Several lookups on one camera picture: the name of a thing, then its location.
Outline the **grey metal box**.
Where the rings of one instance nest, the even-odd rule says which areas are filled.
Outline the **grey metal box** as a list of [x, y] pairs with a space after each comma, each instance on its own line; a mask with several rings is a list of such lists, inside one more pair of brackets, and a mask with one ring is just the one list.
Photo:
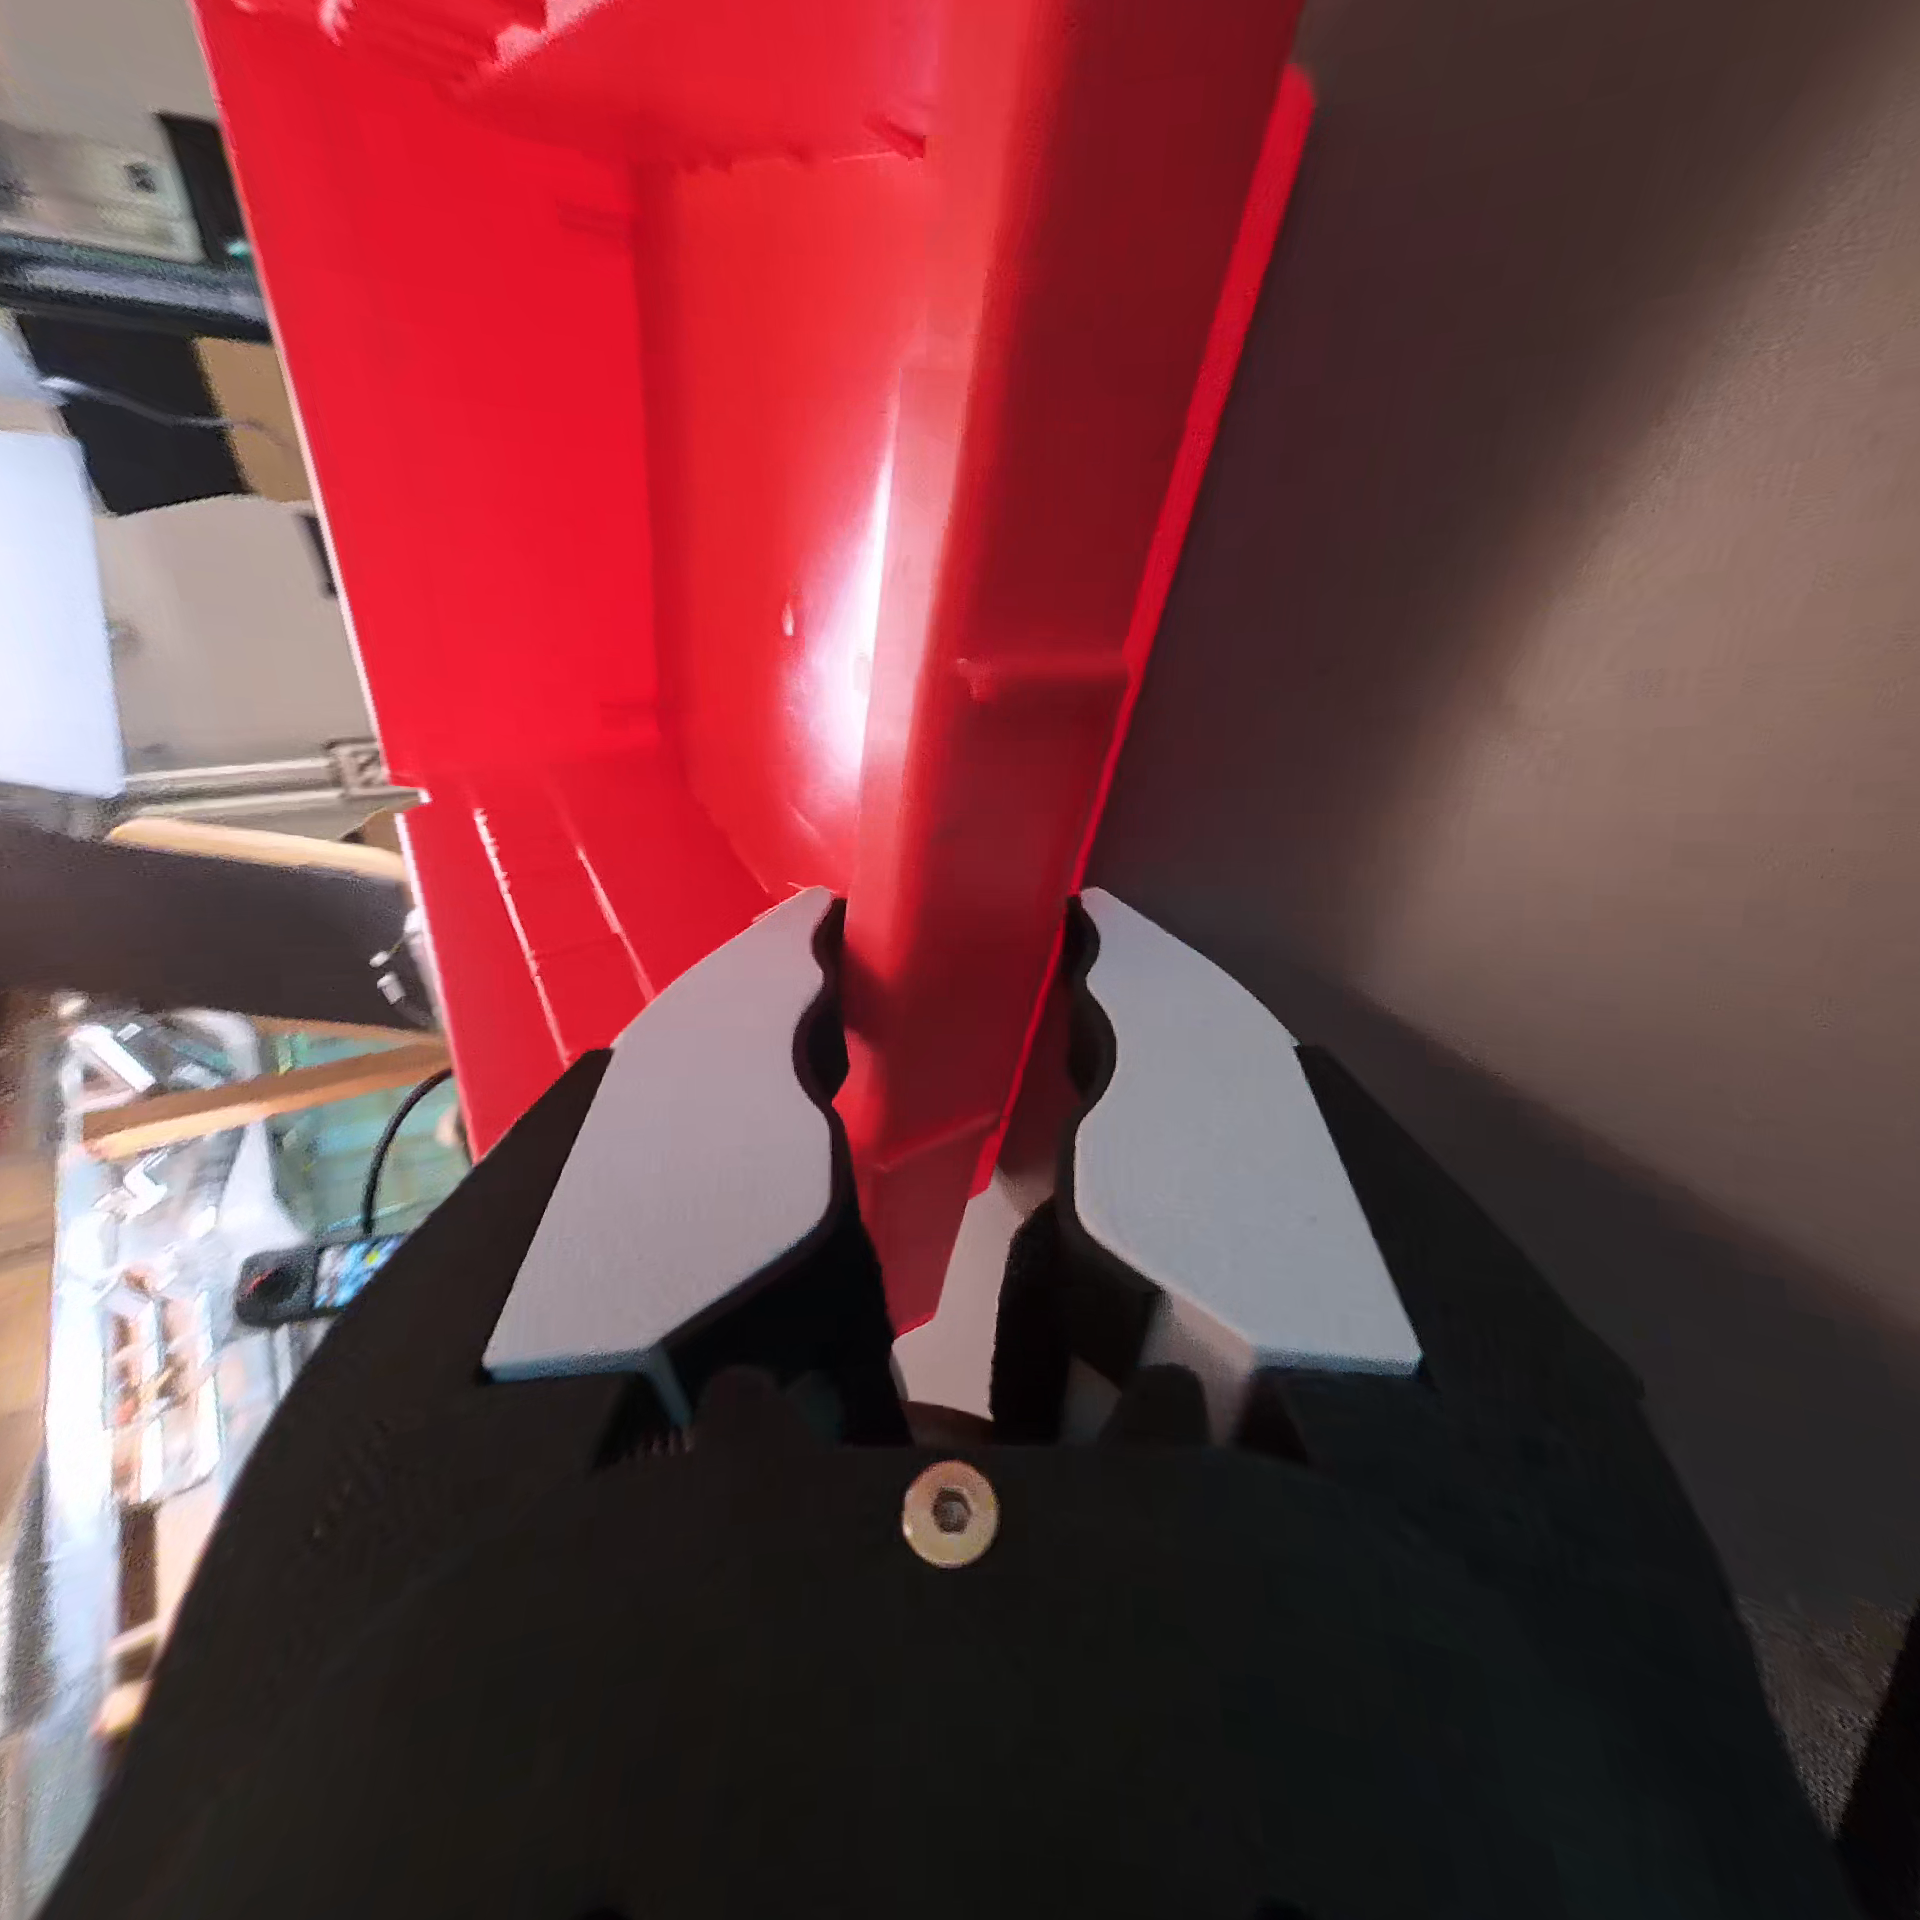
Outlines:
[[0, 127], [0, 229], [181, 265], [208, 262], [184, 178], [167, 153], [19, 122]]

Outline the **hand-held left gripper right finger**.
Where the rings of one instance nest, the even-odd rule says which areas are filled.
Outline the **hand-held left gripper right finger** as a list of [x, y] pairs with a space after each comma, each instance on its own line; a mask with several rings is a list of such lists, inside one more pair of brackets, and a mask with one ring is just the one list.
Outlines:
[[1148, 1289], [1126, 1363], [1190, 1369], [1214, 1438], [1268, 1369], [1417, 1377], [1421, 1334], [1293, 1032], [1115, 890], [1077, 899], [1077, 931], [1092, 1088], [1061, 1201], [1092, 1259]]

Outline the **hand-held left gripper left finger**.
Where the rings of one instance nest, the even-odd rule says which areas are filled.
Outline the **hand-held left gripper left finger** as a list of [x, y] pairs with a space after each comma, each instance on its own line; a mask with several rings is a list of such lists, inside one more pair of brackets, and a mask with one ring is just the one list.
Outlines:
[[645, 1374], [685, 1424], [751, 1366], [863, 1420], [842, 935], [843, 903], [809, 888], [618, 1032], [484, 1350], [493, 1384]]

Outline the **aluminium extrusion bar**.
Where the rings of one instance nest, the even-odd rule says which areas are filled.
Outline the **aluminium extrusion bar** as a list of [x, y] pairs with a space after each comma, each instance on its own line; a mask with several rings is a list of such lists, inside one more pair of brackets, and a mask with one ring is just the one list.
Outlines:
[[414, 805], [420, 788], [389, 776], [386, 754], [374, 736], [327, 740], [304, 755], [165, 764], [125, 775], [118, 821], [252, 821], [252, 817], [312, 817], [383, 805]]

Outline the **small black device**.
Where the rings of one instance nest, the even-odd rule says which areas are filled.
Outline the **small black device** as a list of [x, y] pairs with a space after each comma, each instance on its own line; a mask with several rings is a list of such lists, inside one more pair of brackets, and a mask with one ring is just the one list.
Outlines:
[[345, 1313], [407, 1235], [312, 1239], [239, 1263], [230, 1318], [252, 1331]]

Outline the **wooden bar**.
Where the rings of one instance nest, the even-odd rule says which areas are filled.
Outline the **wooden bar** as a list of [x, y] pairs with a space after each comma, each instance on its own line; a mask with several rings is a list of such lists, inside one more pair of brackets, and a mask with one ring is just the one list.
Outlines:
[[81, 1123], [81, 1145], [102, 1164], [139, 1161], [162, 1145], [250, 1129], [270, 1116], [308, 1115], [374, 1092], [405, 1092], [445, 1069], [450, 1051], [440, 1041], [405, 1041], [312, 1069], [264, 1073], [218, 1088], [148, 1092], [118, 1111], [89, 1115]]

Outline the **red plastic storage bin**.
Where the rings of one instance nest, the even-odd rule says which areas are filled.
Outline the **red plastic storage bin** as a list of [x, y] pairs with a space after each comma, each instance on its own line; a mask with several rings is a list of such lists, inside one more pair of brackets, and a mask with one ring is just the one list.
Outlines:
[[469, 1144], [822, 888], [922, 1331], [1293, 193], [1301, 4], [192, 17]]

